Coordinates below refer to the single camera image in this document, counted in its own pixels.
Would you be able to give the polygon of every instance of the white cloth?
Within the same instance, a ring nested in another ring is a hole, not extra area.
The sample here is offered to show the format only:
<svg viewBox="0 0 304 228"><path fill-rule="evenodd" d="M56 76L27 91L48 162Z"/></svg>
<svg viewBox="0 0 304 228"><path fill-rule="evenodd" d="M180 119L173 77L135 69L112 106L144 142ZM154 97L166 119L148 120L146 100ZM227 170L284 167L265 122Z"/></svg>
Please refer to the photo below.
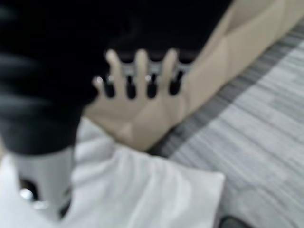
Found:
<svg viewBox="0 0 304 228"><path fill-rule="evenodd" d="M72 176L74 200L60 223L17 195L10 156L1 168L1 228L212 228L224 176L136 152L83 119Z"/></svg>

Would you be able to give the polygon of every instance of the floor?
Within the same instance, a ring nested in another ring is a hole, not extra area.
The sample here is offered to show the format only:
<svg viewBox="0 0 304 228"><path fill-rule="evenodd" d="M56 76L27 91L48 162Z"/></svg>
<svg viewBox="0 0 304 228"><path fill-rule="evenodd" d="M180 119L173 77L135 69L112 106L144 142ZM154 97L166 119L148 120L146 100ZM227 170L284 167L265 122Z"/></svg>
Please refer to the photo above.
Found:
<svg viewBox="0 0 304 228"><path fill-rule="evenodd" d="M150 153L226 174L219 216L304 227L304 20Z"/></svg>

